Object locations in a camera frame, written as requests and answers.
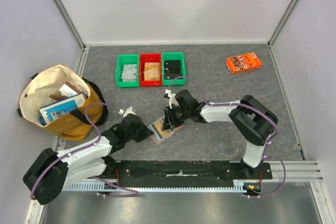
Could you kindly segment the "beige credit card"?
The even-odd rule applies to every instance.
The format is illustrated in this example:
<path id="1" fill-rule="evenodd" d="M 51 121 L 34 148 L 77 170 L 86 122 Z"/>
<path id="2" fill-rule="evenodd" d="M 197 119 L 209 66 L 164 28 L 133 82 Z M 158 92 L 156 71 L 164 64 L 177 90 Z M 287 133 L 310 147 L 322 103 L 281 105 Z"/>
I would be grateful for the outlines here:
<path id="1" fill-rule="evenodd" d="M 173 133 L 172 130 L 165 130 L 162 131 L 161 127 L 162 127 L 162 123 L 163 120 L 159 119 L 156 120 L 155 122 L 151 123 L 149 125 L 149 128 L 154 132 L 154 137 L 158 140 L 161 141 L 163 138 L 168 137 L 171 133 Z"/>

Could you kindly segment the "tan leather card holder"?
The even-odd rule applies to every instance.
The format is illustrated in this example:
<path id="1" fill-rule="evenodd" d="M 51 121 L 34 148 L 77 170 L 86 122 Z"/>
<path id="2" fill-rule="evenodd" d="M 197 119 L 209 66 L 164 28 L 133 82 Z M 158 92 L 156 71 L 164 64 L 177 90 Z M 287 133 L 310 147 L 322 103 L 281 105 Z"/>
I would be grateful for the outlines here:
<path id="1" fill-rule="evenodd" d="M 151 139 L 154 141 L 156 145 L 161 144 L 166 139 L 168 139 L 177 131 L 183 128 L 183 126 L 179 126 L 174 129 L 162 130 L 163 121 L 164 117 L 161 117 L 148 126 L 149 130 L 153 132 L 153 135 L 151 135 Z"/>

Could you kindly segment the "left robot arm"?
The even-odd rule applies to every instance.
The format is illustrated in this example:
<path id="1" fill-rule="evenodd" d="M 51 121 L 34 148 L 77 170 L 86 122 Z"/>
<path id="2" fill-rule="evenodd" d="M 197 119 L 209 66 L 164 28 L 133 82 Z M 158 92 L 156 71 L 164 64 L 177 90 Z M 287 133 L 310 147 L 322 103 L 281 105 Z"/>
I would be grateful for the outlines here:
<path id="1" fill-rule="evenodd" d="M 23 177 L 32 200 L 46 205 L 61 191 L 83 179 L 101 175 L 110 178 L 116 166 L 111 154 L 123 149 L 127 142 L 142 142 L 153 135 L 135 114 L 128 114 L 119 124 L 96 138 L 75 148 L 55 152 L 43 150 Z"/>

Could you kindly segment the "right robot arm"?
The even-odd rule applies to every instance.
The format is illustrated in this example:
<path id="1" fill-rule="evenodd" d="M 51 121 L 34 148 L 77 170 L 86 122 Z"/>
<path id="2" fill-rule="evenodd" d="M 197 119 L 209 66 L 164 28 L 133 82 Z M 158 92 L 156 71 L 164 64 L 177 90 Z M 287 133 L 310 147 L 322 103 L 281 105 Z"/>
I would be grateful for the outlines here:
<path id="1" fill-rule="evenodd" d="M 180 127 L 186 120 L 233 123 L 247 140 L 241 174 L 251 179 L 259 173 L 266 144 L 279 133 L 278 118 L 263 104 L 251 95 L 227 103 L 198 102 L 186 89 L 177 94 L 166 89 L 164 97 L 169 105 L 164 109 L 163 130 Z"/>

